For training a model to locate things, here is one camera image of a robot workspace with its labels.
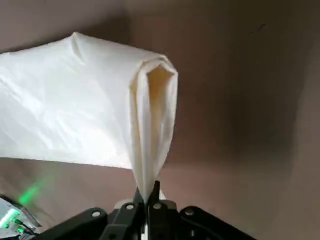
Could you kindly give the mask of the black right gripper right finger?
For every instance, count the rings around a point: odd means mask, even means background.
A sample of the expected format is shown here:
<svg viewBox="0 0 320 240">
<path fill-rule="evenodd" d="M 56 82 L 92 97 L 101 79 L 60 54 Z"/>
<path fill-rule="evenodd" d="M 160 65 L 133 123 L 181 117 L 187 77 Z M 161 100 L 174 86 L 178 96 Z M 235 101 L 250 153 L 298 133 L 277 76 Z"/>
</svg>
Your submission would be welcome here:
<svg viewBox="0 0 320 240">
<path fill-rule="evenodd" d="M 160 182 L 154 182 L 148 199 L 149 240 L 254 240 L 255 238 L 197 206 L 180 211 L 171 200 L 160 199 Z"/>
</svg>

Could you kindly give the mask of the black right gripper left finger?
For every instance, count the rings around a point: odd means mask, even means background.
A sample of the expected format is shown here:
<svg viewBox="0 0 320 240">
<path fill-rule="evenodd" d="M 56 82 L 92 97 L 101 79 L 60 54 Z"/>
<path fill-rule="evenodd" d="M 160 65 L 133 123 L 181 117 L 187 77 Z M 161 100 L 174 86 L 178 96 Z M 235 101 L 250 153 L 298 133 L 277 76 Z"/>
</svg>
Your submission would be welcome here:
<svg viewBox="0 0 320 240">
<path fill-rule="evenodd" d="M 38 240 L 138 240 L 143 199 L 136 189 L 133 200 L 107 213 L 99 207 L 89 208 L 40 233 Z"/>
</svg>

